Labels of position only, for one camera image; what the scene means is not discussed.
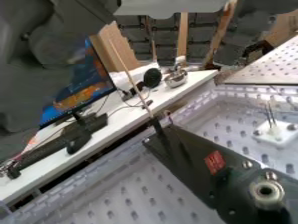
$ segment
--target metal rod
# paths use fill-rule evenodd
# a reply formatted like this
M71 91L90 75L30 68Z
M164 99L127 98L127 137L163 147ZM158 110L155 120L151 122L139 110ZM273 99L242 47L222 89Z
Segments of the metal rod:
M264 115L265 115L265 117L267 117L268 126L269 126L269 128L271 128L271 127L272 127L272 124L271 124L271 120L269 120L269 115L268 115L268 111L267 111L267 106L265 106L265 104L264 104Z
M268 113L269 113L269 116L272 118L272 123L276 125L276 121L275 121L275 118L272 116L272 110L271 110L271 106L269 106L269 103L267 102L267 107L268 107Z
M146 101L144 101L144 99L143 99L143 97L142 97L142 94L140 94L138 88L136 88L135 82L132 81L132 78L131 78L131 75L130 75L130 73L128 73L128 70L127 70L127 68L126 68L126 66L124 66L124 64L123 64L123 61L122 61L122 59L120 59L120 57L119 57L119 55L118 55L118 52L116 52L116 50L115 50L115 48L114 48L114 45L113 45L113 43L111 43L110 40L109 40L109 44L110 44L110 47L111 47L113 52L114 52L114 54L115 54L115 57L118 58L119 64L120 64L122 67L123 67L123 71L124 71L124 73L126 73L128 82L130 82L131 85L132 85L132 88L134 88L135 93L136 93L136 95L138 95L138 97L139 97L139 99L140 99L140 102L142 102L142 105L143 105L143 107L144 107L144 109L146 109L146 111L147 111L147 114L148 114L150 118L152 118L151 110L148 109L148 107L147 107L147 105L146 105Z

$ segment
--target screw hole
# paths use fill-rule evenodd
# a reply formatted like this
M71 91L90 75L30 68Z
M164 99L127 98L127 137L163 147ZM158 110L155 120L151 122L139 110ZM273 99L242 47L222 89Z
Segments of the screw hole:
M264 197L272 194L272 189L269 187L260 187L258 191L259 191L259 194Z
M234 209L228 210L228 215L235 215L235 210Z

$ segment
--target monitor screen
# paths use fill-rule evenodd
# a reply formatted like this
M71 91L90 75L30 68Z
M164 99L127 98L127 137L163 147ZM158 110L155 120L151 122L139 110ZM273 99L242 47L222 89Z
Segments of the monitor screen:
M70 113L81 110L115 90L106 68L90 40L85 40L85 57L74 65L70 84L59 90L50 105L42 109L39 127L43 128Z

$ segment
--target red label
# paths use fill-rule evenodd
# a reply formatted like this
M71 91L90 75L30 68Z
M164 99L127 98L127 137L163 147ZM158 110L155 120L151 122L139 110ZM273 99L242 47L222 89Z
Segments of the red label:
M222 158L219 151L214 151L206 158L204 163L207 169L210 170L211 175L215 175L216 172L226 166L226 162Z

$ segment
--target perforated table surface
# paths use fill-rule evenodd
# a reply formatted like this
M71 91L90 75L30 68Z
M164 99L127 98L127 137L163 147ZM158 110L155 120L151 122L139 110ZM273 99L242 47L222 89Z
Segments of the perforated table surface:
M298 36L246 66L226 84L298 84Z

